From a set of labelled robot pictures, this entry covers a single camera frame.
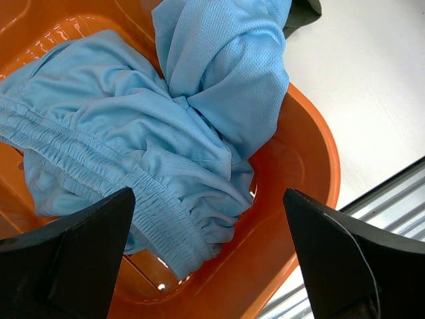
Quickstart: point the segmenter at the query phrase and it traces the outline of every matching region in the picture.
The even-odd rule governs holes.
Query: orange tub
[[[4,0],[0,77],[66,40],[113,29],[159,70],[151,10],[160,0]],[[21,170],[22,155],[0,144],[0,239],[44,225]],[[255,155],[254,206],[220,256],[183,282],[147,251],[125,256],[111,319],[254,318],[298,265],[282,197],[287,187],[334,207],[339,160],[325,121],[290,85],[276,135]]]

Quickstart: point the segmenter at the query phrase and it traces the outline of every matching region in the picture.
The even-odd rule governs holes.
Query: light blue shirt
[[[24,151],[35,210],[65,216],[131,187],[126,253],[179,279],[216,256],[251,205],[248,158],[288,89],[290,0],[165,0],[162,79],[113,31],[62,43],[0,83],[0,140]]]

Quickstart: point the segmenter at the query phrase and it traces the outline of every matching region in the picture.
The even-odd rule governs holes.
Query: white countertop
[[[425,156],[425,0],[321,3],[322,18],[288,39],[284,61],[337,143],[339,209]],[[301,283],[298,268],[272,300]]]

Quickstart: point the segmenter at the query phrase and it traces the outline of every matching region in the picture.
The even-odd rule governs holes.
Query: light blue mesh fabric
[[[251,205],[247,159],[288,88],[289,0],[165,0],[153,11],[165,80],[113,31],[58,45],[0,83],[0,140],[24,151],[36,213],[65,216],[125,187],[126,253],[185,278]]]

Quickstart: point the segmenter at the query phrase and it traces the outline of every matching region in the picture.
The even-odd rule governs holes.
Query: wet fabric
[[[62,43],[0,83],[0,140],[24,151],[36,213],[65,216],[128,186],[126,253],[185,278],[252,204],[248,158],[288,89],[290,1],[165,0],[153,11],[165,78],[113,31]]]

